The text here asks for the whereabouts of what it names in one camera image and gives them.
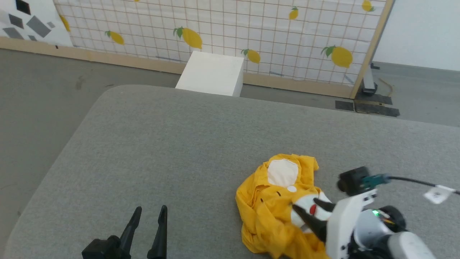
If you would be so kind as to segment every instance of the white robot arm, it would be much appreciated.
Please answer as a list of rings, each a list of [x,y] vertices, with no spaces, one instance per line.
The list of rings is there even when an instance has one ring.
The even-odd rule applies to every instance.
[[[364,209],[377,197],[374,187],[388,182],[384,176],[369,177],[365,167],[345,172],[338,187],[350,197],[337,204],[315,199],[318,206],[332,212],[328,221],[297,205],[293,209],[325,242],[331,259],[436,259],[416,234],[405,229],[405,220],[395,207]]]

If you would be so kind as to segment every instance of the gray floor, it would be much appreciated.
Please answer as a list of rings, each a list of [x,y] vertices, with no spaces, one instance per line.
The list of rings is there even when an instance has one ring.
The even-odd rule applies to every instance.
[[[123,84],[174,87],[179,75],[0,49],[0,254],[17,218],[96,99]],[[457,83],[376,72],[400,119],[460,127]],[[379,92],[386,94],[385,85]],[[242,97],[334,109],[329,96],[245,85]]]

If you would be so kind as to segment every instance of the white cube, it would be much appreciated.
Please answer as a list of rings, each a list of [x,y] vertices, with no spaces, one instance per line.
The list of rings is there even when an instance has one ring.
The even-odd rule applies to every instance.
[[[208,94],[240,96],[244,58],[194,51],[176,85]]]

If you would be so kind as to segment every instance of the lemon-print backdrop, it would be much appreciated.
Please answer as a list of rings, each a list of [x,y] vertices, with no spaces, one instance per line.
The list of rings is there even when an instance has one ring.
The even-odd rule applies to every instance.
[[[186,63],[245,57],[247,73],[352,87],[385,0],[54,0],[74,46]]]

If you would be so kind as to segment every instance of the white label tag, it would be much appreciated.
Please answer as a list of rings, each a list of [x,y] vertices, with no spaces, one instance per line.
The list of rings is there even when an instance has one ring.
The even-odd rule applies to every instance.
[[[427,198],[434,204],[443,203],[447,198],[455,191],[455,189],[445,187],[443,185],[436,185],[435,187],[431,188],[427,193],[423,196]]]

